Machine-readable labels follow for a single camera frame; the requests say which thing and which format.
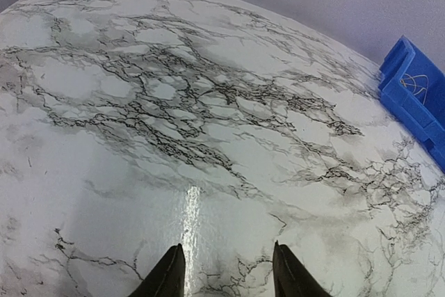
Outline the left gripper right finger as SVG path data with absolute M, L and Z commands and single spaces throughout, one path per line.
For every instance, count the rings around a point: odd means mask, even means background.
M 331 297 L 286 244 L 275 242 L 273 281 L 276 297 Z

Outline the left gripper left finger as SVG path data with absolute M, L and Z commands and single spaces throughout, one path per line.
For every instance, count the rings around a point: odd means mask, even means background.
M 171 246 L 129 297 L 183 297 L 185 256 L 182 245 Z

